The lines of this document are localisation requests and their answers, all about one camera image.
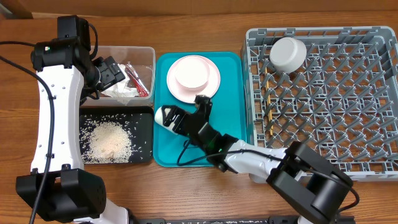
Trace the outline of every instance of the wood grain surface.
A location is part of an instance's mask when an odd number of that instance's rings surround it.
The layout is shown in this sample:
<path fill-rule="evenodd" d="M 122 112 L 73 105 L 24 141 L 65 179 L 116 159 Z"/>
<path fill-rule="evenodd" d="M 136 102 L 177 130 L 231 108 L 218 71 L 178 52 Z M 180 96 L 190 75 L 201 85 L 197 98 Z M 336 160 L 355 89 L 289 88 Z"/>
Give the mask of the wood grain surface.
<path fill-rule="evenodd" d="M 223 16 L 92 18 L 100 45 L 135 45 L 166 52 L 230 50 L 239 53 L 245 33 L 255 27 L 390 26 L 398 30 L 398 12 L 322 12 Z M 51 20 L 0 21 L 0 41 L 48 41 L 57 34 Z M 32 68 L 30 49 L 0 46 L 0 54 Z M 31 209 L 15 191 L 18 175 L 27 175 L 38 129 L 37 82 L 0 62 L 0 223 L 27 223 Z M 145 165 L 88 165 L 101 176 L 108 197 L 138 218 L 249 218 L 297 214 L 268 185 L 247 175 L 214 168 L 168 169 Z M 344 215 L 357 223 L 397 223 L 398 183 L 355 183 L 361 203 Z M 345 204 L 353 201 L 349 195 Z"/>

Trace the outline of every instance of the dish rack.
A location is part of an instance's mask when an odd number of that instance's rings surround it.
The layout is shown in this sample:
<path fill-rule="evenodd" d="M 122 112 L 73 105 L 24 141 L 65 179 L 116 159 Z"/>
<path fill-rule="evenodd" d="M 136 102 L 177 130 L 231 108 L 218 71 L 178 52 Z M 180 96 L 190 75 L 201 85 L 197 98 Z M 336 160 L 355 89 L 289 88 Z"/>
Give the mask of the dish rack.
<path fill-rule="evenodd" d="M 282 37 L 307 47 L 292 73 L 277 72 L 269 60 Z M 248 30 L 242 62 L 249 143 L 278 148 L 297 140 L 353 180 L 398 180 L 397 49 L 389 27 Z"/>

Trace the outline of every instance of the black tray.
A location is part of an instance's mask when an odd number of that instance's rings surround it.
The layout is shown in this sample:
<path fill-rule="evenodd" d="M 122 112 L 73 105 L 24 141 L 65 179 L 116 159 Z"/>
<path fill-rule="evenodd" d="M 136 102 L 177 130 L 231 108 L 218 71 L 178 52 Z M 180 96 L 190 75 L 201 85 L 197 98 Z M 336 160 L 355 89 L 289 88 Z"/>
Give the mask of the black tray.
<path fill-rule="evenodd" d="M 88 128 L 85 124 L 87 119 L 101 121 L 103 116 L 113 115 L 113 118 L 106 118 L 106 121 L 112 121 L 123 124 L 125 130 L 131 132 L 132 146 L 135 150 L 129 158 L 128 163 L 149 162 L 152 159 L 153 129 L 154 129 L 154 111 L 149 106 L 123 106 L 123 107 L 96 107 L 96 108 L 80 108 L 79 116 L 79 139 L 81 138 L 81 128 Z M 79 141 L 81 154 L 88 150 L 88 139 Z M 83 163 L 99 164 L 99 162 L 89 162 L 83 159 Z"/>

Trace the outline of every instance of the teal tray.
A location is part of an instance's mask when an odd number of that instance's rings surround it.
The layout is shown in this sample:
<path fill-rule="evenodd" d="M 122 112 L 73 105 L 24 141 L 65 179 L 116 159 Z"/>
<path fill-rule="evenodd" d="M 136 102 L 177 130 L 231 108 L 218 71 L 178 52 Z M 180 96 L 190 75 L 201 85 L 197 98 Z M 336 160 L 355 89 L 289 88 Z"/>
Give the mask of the teal tray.
<path fill-rule="evenodd" d="M 164 54 L 156 64 L 155 111 L 163 105 L 177 105 L 189 112 L 195 112 L 195 106 L 176 99 L 167 88 L 167 72 L 172 64 L 187 55 L 201 55 L 216 64 L 221 74 L 220 88 L 212 98 L 213 108 L 210 124 L 221 134 L 228 133 L 246 141 L 246 109 L 243 93 L 241 59 L 232 52 L 186 52 Z M 177 158 L 188 138 L 175 135 L 157 123 L 154 123 L 154 159 L 164 167 L 178 167 Z M 204 156 L 199 148 L 187 149 L 181 162 Z M 207 160 L 195 162 L 190 167 L 211 166 Z"/>

